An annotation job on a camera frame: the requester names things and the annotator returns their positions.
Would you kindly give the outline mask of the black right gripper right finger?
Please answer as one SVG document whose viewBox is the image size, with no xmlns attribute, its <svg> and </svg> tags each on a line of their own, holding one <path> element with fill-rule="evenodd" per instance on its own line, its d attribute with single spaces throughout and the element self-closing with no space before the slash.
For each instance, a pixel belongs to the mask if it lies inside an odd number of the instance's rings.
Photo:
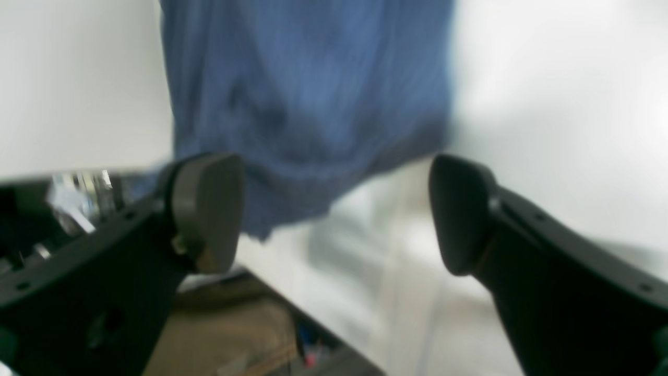
<svg viewBox="0 0 668 376">
<path fill-rule="evenodd" d="M 434 158 L 442 260 L 489 293 L 526 375 L 666 375 L 666 282 L 575 233 L 484 165 Z"/>
</svg>

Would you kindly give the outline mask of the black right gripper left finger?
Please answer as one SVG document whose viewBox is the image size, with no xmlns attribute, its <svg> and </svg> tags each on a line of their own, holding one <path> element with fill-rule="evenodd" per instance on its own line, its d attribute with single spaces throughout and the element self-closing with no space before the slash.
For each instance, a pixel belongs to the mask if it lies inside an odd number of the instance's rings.
<svg viewBox="0 0 668 376">
<path fill-rule="evenodd" d="M 243 185 L 236 155 L 177 162 L 151 196 L 2 276 L 2 375 L 141 375 L 184 278 L 231 269 Z"/>
</svg>

